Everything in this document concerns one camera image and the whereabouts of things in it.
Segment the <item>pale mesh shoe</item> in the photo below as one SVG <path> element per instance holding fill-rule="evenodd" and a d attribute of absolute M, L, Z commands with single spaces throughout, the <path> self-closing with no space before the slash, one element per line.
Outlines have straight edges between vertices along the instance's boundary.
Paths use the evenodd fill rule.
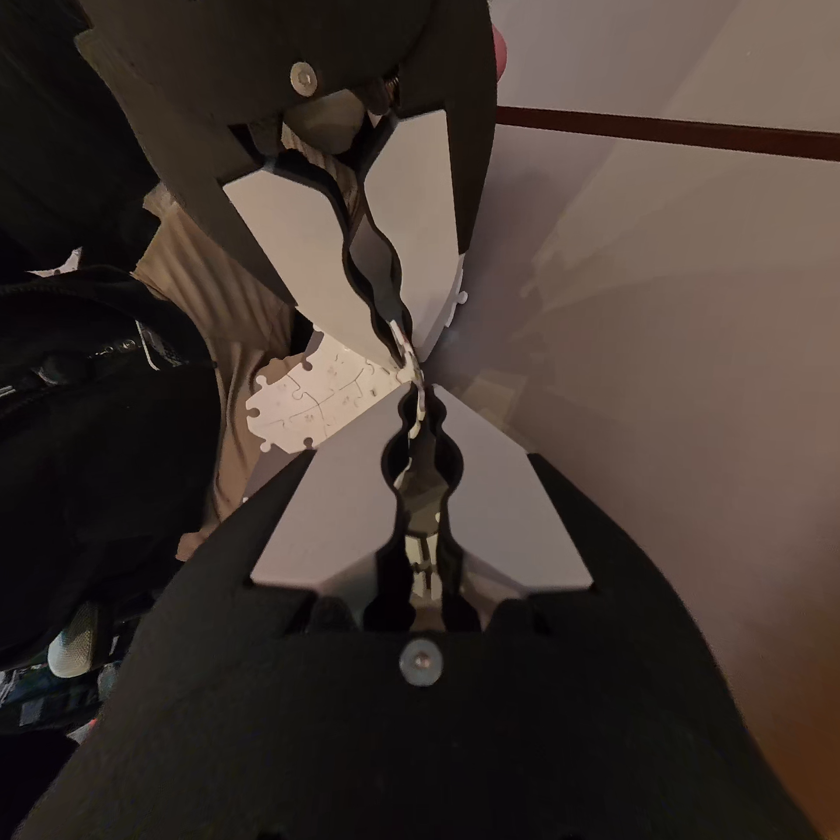
<path fill-rule="evenodd" d="M 84 602 L 47 648 L 47 665 L 59 679 L 83 676 L 105 665 L 113 640 L 111 607 Z"/>

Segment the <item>colourful patterned clutter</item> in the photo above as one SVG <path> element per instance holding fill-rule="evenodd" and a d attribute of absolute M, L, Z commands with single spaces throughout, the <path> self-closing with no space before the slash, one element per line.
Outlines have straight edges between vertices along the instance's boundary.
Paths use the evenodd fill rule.
<path fill-rule="evenodd" d="M 1 674 L 1 733 L 16 736 L 37 731 L 64 734 L 98 717 L 123 664 L 112 659 L 87 673 L 60 678 L 47 663 L 47 654 Z"/>

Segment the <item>white puzzle piece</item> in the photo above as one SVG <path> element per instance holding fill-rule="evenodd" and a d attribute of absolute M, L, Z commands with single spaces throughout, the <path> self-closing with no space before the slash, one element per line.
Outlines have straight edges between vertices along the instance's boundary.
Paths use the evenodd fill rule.
<path fill-rule="evenodd" d="M 406 426 L 406 456 L 410 461 L 416 460 L 431 434 L 427 388 L 424 383 L 413 381 L 409 385 L 406 398 L 401 403 L 401 411 Z"/>

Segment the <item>partly built white puzzle ball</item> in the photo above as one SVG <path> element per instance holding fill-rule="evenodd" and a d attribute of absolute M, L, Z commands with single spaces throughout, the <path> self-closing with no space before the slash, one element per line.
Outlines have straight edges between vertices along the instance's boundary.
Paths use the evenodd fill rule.
<path fill-rule="evenodd" d="M 318 347 L 278 381 L 256 379 L 247 425 L 262 453 L 294 455 L 320 444 L 402 385 L 424 383 L 417 354 L 402 325 L 389 321 L 401 359 L 396 367 L 368 360 L 324 333 Z"/>

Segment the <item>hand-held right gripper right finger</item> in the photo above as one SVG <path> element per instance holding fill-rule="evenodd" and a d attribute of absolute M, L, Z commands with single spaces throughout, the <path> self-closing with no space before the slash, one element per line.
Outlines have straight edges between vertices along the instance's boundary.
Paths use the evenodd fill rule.
<path fill-rule="evenodd" d="M 444 482 L 436 567 L 449 631 L 481 631 L 499 604 L 584 592 L 592 575 L 525 448 L 440 385 L 427 388 Z"/>

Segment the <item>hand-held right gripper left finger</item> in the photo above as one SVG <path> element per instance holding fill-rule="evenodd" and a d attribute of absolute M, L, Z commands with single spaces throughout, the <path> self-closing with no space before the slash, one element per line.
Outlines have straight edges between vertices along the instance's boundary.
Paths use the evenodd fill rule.
<path fill-rule="evenodd" d="M 340 599 L 365 629 L 410 628 L 414 571 L 401 489 L 417 408 L 417 386 L 401 385 L 320 444 L 253 582 Z"/>

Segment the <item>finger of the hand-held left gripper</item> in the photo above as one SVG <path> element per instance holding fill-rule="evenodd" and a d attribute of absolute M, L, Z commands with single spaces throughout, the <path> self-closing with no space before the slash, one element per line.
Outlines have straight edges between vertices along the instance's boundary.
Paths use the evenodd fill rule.
<path fill-rule="evenodd" d="M 445 110 L 384 116 L 359 166 L 364 215 L 354 264 L 372 287 L 377 313 L 402 315 L 425 362 L 464 301 Z"/>
<path fill-rule="evenodd" d="M 404 353 L 350 257 L 350 217 L 334 178 L 284 152 L 223 189 L 297 310 L 366 360 L 402 369 Z"/>

